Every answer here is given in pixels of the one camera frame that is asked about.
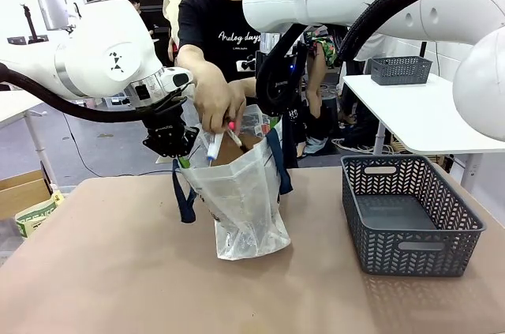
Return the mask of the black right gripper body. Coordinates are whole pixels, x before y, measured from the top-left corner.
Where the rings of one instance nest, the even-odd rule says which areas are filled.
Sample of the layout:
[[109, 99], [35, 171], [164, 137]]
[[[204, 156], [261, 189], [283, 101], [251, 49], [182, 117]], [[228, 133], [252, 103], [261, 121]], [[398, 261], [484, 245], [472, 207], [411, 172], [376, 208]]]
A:
[[275, 66], [274, 86], [271, 88], [274, 115], [281, 115], [294, 105], [305, 74], [306, 58], [306, 52], [287, 55]]

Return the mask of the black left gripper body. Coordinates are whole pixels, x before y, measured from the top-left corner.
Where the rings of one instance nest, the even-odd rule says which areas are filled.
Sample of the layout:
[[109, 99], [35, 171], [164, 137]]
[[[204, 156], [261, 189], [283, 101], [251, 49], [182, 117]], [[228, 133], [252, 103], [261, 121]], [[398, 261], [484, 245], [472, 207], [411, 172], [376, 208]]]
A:
[[160, 140], [180, 140], [185, 132], [182, 106], [150, 114], [142, 120], [148, 135]]

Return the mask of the person's right hand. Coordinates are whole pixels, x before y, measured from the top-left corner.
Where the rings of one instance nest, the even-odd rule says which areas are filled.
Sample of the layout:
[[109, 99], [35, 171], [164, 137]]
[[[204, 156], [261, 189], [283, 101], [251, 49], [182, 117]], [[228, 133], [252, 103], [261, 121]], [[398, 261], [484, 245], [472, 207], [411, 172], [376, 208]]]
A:
[[203, 76], [196, 82], [194, 105], [203, 129], [209, 133], [223, 133], [234, 123], [239, 130], [246, 108], [246, 98], [254, 96], [254, 78], [227, 83], [220, 74]]

